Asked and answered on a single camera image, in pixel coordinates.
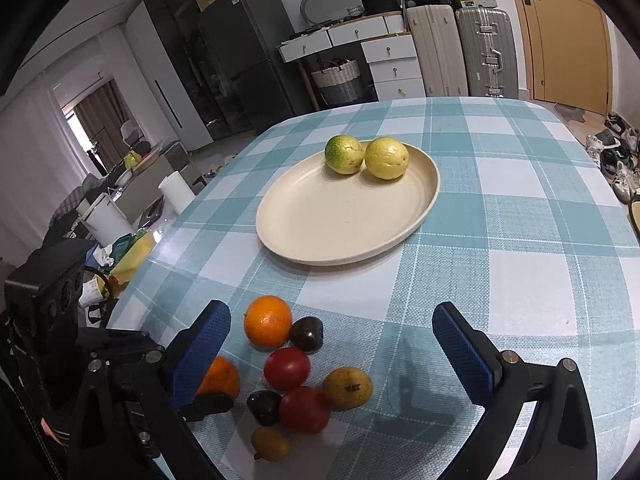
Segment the orange mandarin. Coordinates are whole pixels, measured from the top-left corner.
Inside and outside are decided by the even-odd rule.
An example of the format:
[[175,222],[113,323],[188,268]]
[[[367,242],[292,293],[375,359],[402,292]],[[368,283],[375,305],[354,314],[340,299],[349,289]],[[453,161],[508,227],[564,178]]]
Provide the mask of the orange mandarin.
[[257,348],[277,349],[288,340],[292,312],[277,296],[261,296],[247,307],[243,328],[247,339]]
[[199,396],[200,394],[224,393],[235,400],[240,390],[240,376],[236,366],[223,356],[216,356],[196,394]]

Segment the dark plum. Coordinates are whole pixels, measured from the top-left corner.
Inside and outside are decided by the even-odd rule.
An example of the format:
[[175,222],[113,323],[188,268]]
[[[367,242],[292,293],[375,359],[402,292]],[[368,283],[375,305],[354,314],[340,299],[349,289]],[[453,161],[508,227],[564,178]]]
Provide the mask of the dark plum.
[[305,353],[319,351],[324,343],[323,323],[315,316],[305,316],[297,320],[288,333],[292,346]]
[[259,426],[272,427],[280,422],[281,400],[277,391],[257,390],[248,396],[246,406]]

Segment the red tomato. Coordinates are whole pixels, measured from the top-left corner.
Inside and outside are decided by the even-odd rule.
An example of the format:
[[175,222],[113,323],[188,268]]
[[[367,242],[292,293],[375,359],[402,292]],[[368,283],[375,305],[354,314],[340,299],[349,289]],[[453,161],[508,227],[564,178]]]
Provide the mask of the red tomato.
[[296,348],[283,348],[272,352],[264,365],[268,385],[277,391],[288,391],[302,386],[310,374],[310,359]]
[[318,434],[328,426],[331,407],[322,392],[300,386],[282,396],[280,425],[296,434]]

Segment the brown longan fruit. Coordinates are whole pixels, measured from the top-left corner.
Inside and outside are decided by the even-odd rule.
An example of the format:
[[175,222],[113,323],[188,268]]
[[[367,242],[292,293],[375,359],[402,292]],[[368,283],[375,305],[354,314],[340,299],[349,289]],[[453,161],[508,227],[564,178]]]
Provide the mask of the brown longan fruit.
[[333,411],[349,411],[360,408],[372,396],[373,386],[369,375],[357,367],[340,367],[324,378],[322,393]]
[[272,427],[259,427],[250,437],[255,460],[279,463],[291,452],[291,443],[282,432]]

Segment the large green passion fruit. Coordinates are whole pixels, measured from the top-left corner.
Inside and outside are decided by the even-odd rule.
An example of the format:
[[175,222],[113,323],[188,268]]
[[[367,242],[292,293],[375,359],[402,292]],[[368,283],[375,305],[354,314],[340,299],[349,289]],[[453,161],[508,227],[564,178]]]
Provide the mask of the large green passion fruit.
[[342,176],[356,174],[361,168],[363,156],[362,144],[347,134],[332,136],[324,148],[326,166]]

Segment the yellow green passion fruit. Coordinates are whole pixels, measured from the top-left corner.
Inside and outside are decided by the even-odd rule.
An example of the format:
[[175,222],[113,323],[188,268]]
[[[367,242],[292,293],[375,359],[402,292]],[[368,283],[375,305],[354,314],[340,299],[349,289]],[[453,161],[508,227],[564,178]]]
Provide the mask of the yellow green passion fruit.
[[409,152],[404,144],[388,136],[371,141],[364,151],[364,163],[373,177],[395,180],[402,177],[409,165]]

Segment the white trash bin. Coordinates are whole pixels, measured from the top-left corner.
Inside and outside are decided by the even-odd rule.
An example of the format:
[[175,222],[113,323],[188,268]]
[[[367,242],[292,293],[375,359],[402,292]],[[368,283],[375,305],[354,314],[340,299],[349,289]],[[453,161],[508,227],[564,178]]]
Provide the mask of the white trash bin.
[[134,228],[125,215],[105,193],[100,194],[80,216],[80,222],[103,247],[115,243],[122,236],[134,234]]

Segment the white paper towel roll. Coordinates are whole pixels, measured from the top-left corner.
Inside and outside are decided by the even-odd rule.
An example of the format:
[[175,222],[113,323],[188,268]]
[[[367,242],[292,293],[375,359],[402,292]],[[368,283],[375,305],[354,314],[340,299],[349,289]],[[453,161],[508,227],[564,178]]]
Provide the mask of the white paper towel roll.
[[182,214],[193,202],[195,194],[179,171],[164,177],[157,187],[176,214]]

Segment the cream oval plate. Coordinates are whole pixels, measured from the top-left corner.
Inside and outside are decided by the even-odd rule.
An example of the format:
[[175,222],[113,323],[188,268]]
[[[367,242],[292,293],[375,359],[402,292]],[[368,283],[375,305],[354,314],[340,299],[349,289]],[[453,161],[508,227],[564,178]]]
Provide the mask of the cream oval plate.
[[405,173],[390,181],[366,168],[341,176],[321,152],[286,170],[262,196],[256,232],[275,255],[307,266],[341,266],[381,255],[408,238],[435,205],[436,162],[408,145]]

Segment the teal plaid tablecloth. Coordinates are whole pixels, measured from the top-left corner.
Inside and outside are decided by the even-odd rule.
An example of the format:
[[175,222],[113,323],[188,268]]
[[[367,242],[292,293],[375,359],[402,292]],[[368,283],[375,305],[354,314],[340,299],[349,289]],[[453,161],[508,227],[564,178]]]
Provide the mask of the teal plaid tablecloth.
[[[262,196],[331,136],[393,136],[430,154],[435,206],[408,240],[342,268],[307,268],[259,243]],[[263,133],[167,229],[127,286],[111,323],[167,344],[213,300],[232,314],[222,354],[241,391],[262,388],[265,355],[243,315],[264,295],[323,323],[311,359],[319,385],[356,366],[370,401],[296,436],[286,460],[255,460],[243,401],[193,426],[229,479],[434,479],[480,418],[431,328],[451,301],[499,349],[528,362],[574,360],[597,436],[599,474],[614,476],[639,440],[639,244],[582,146],[551,112],[524,101],[410,99],[296,117]]]

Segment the black refrigerator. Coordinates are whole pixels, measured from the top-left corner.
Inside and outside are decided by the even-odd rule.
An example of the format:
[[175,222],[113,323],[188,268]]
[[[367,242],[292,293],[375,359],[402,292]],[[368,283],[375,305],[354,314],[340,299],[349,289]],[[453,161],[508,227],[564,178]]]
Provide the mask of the black refrigerator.
[[278,50],[294,34],[281,0],[215,0],[198,26],[256,132],[312,111],[299,68]]

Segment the woven laundry basket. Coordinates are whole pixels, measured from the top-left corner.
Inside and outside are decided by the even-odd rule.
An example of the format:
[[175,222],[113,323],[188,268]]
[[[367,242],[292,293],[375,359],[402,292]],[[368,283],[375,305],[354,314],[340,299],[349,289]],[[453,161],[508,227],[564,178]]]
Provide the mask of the woven laundry basket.
[[337,58],[311,73],[323,101],[329,107],[355,104],[366,96],[358,63]]

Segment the white drawer cabinet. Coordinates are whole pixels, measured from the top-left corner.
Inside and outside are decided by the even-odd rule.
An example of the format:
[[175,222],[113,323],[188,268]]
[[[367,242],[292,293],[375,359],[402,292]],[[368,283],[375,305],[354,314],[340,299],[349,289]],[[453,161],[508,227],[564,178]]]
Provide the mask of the white drawer cabinet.
[[278,50],[283,61],[289,63],[346,44],[360,45],[379,100],[426,97],[413,36],[400,11],[321,26],[315,32],[285,40]]

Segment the beige suitcase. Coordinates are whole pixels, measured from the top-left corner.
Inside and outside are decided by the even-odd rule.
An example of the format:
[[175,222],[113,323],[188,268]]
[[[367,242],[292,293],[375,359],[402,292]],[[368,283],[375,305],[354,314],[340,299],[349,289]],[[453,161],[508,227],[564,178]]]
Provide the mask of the beige suitcase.
[[446,4],[414,6],[406,11],[428,96],[469,94],[454,10]]

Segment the wooden door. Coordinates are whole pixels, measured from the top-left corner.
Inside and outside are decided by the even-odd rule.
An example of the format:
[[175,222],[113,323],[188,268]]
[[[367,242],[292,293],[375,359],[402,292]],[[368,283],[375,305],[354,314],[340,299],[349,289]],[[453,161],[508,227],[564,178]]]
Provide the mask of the wooden door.
[[593,0],[514,0],[530,95],[601,115],[611,110],[608,24]]

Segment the silver suitcase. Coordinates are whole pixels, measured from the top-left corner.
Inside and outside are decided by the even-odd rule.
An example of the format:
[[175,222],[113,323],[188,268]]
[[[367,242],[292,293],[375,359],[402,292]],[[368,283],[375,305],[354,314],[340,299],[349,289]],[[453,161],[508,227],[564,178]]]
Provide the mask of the silver suitcase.
[[509,15],[497,8],[454,12],[471,96],[518,98],[518,61]]

